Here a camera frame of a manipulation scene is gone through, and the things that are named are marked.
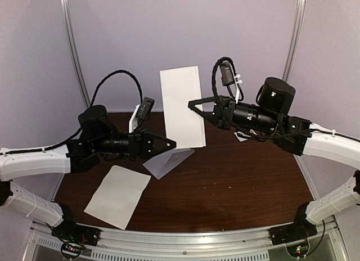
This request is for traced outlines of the white envelope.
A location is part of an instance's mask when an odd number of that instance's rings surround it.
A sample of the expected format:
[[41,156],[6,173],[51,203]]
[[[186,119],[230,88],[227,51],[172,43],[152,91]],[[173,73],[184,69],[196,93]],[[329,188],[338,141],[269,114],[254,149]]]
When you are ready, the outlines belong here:
[[174,168],[179,166],[195,152],[194,149],[172,149],[152,157],[142,165],[156,178],[161,179]]

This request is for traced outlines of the white letter paper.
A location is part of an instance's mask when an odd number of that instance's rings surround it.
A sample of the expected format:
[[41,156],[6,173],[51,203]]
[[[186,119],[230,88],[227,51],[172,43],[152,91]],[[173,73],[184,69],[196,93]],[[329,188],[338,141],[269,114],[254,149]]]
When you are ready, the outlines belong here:
[[176,141],[177,149],[205,147],[204,119],[188,107],[202,98],[199,67],[162,70],[160,84],[166,137]]

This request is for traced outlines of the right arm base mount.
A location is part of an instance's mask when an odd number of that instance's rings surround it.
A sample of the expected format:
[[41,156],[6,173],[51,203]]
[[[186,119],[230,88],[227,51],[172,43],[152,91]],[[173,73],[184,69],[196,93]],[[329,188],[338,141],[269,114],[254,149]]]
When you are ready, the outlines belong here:
[[288,244],[299,240],[305,240],[318,233],[316,226],[305,226],[287,224],[283,226],[272,227],[269,229],[272,245]]

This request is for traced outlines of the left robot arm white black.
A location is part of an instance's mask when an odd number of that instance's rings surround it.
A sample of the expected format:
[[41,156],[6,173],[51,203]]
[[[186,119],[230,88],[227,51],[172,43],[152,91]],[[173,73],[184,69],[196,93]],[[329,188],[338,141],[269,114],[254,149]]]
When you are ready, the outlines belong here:
[[78,116],[79,138],[50,147],[1,149],[1,205],[11,206],[29,217],[58,229],[69,241],[81,235],[71,210],[30,193],[15,178],[47,173],[84,173],[100,164],[101,157],[150,159],[176,147],[176,142],[147,129],[120,132],[110,121],[106,107],[94,105]]

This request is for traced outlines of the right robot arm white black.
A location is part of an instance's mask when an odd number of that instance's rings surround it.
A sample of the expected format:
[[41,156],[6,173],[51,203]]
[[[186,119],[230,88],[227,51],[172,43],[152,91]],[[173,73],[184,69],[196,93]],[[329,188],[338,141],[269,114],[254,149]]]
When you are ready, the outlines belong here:
[[218,96],[192,100],[188,108],[219,129],[236,129],[240,140],[271,141],[298,156],[316,156],[356,168],[343,185],[318,200],[299,207],[288,233],[302,238],[310,224],[319,224],[352,205],[359,204],[359,139],[329,130],[310,120],[290,116],[295,88],[275,77],[261,86],[256,104]]

